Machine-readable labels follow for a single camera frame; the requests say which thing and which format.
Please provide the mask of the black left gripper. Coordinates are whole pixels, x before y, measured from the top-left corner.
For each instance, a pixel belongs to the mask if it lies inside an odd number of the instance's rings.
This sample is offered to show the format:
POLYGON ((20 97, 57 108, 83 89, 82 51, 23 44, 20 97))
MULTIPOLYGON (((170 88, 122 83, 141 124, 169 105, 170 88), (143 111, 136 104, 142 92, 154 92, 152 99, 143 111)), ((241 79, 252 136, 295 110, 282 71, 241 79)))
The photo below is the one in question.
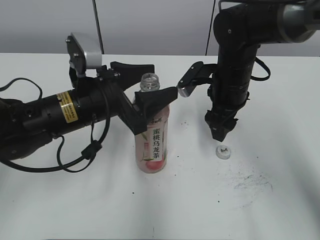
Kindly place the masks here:
POLYGON ((101 99, 97 121, 119 117, 134 135, 147 130, 147 120, 152 120, 162 109, 178 98, 175 86, 149 92, 135 92, 134 104, 125 91, 141 81, 144 74, 154 74, 153 64, 126 64, 117 61, 110 68, 102 65, 96 69, 97 80, 107 103, 101 99))

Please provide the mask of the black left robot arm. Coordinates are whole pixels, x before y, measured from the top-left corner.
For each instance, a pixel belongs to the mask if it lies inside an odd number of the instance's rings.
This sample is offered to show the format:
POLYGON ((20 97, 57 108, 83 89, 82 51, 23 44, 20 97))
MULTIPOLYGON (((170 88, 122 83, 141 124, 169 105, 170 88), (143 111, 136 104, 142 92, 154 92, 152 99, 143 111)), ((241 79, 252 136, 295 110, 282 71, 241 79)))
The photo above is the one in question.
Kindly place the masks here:
POLYGON ((153 73, 152 64, 112 62, 97 69, 97 77, 78 77, 70 69, 72 89, 24 103, 0 101, 0 157, 6 161, 25 158, 54 138, 89 126, 92 122, 119 117, 135 135, 177 99, 176 87, 136 92, 131 102, 125 91, 153 73))

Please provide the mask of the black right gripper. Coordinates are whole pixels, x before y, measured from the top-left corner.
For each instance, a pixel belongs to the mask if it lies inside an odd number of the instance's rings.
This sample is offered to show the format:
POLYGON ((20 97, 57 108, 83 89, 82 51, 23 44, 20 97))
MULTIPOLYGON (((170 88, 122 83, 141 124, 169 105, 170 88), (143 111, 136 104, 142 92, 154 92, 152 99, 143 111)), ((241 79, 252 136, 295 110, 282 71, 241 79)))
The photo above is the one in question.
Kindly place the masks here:
POLYGON ((212 108, 207 111, 204 120, 214 140, 223 142, 227 134, 235 128, 238 121, 235 116, 238 110, 238 104, 222 104, 212 101, 212 108))

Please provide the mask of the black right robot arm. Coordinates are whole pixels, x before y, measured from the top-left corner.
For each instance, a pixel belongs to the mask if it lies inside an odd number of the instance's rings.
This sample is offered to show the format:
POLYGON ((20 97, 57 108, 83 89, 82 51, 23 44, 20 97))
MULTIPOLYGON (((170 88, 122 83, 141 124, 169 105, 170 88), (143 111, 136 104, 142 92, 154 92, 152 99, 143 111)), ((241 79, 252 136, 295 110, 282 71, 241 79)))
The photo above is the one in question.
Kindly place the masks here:
POLYGON ((235 0, 219 9, 213 22, 218 60, 207 91, 212 108, 204 117, 213 139, 222 142, 236 126, 255 80, 253 66, 262 64, 260 46, 303 43, 319 29, 317 0, 235 0))

